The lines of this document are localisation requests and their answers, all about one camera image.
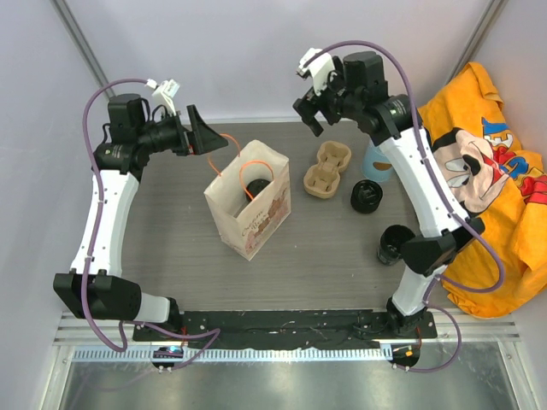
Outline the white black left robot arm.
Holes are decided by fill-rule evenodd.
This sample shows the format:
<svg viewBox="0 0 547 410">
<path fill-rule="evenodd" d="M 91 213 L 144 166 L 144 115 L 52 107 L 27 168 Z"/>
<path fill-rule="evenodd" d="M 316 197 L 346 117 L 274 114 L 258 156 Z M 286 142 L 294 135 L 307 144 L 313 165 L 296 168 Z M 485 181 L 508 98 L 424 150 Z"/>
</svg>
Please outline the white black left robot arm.
<svg viewBox="0 0 547 410">
<path fill-rule="evenodd" d="M 122 278 L 123 237 L 132 201 L 150 157 L 170 150 L 176 155 L 203 155 L 228 142 L 201 118 L 195 106 L 187 113 L 191 125 L 177 114 L 165 112 L 154 120 L 147 100 L 138 94 L 121 94 L 108 103 L 110 139 L 93 151 L 98 173 L 94 175 L 92 204 L 84 236 L 67 273 L 58 273 L 55 293 L 78 319 L 152 323 L 162 340 L 174 340 L 182 319 L 173 298 L 152 296 Z"/>
</svg>

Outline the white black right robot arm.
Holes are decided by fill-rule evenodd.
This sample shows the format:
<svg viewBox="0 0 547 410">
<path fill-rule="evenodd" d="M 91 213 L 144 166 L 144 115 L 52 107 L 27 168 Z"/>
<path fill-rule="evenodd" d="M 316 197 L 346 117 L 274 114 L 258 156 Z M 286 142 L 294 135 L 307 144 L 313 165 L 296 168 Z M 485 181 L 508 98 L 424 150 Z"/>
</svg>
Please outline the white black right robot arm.
<svg viewBox="0 0 547 410">
<path fill-rule="evenodd" d="M 426 312 L 432 282 L 473 240 L 484 223 L 457 202 L 433 157 L 424 128 L 413 127 L 409 96 L 390 95 L 381 56 L 373 51 L 344 58 L 309 49 L 297 74 L 312 87 L 293 108 L 315 136 L 329 125 L 353 120 L 394 168 L 413 205 L 420 233 L 402 245 L 404 272 L 386 303 L 386 327 L 395 337 L 413 332 Z"/>
</svg>

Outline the cream paper bag orange handles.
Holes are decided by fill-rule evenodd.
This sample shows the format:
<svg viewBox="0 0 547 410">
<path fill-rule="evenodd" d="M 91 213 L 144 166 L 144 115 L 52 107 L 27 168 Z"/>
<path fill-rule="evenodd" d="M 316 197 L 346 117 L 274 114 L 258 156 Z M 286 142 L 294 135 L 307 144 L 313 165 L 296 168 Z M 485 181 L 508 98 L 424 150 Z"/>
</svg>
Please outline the cream paper bag orange handles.
<svg viewBox="0 0 547 410">
<path fill-rule="evenodd" d="M 291 213 L 289 158 L 259 140 L 238 146 L 232 161 L 219 170 L 204 191 L 221 241 L 250 261 Z M 252 202 L 246 186 L 254 179 L 270 184 Z"/>
</svg>

